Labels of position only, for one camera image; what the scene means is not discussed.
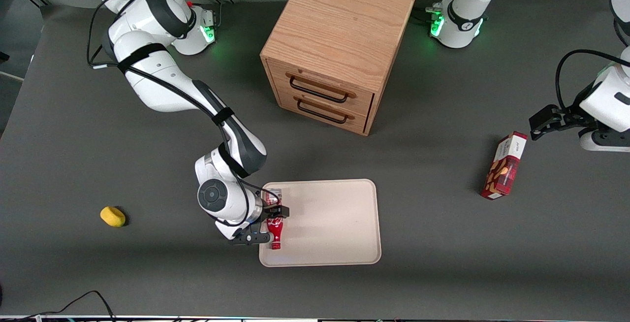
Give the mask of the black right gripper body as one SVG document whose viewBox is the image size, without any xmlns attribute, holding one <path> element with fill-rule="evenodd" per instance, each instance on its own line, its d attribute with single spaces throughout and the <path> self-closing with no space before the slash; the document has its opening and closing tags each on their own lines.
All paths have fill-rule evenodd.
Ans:
<svg viewBox="0 0 630 322">
<path fill-rule="evenodd" d="M 256 199 L 254 213 L 258 214 L 258 217 L 246 228 L 246 235 L 268 235 L 267 216 L 264 213 L 264 208 L 270 205 L 274 204 L 270 204 L 264 199 Z"/>
</svg>

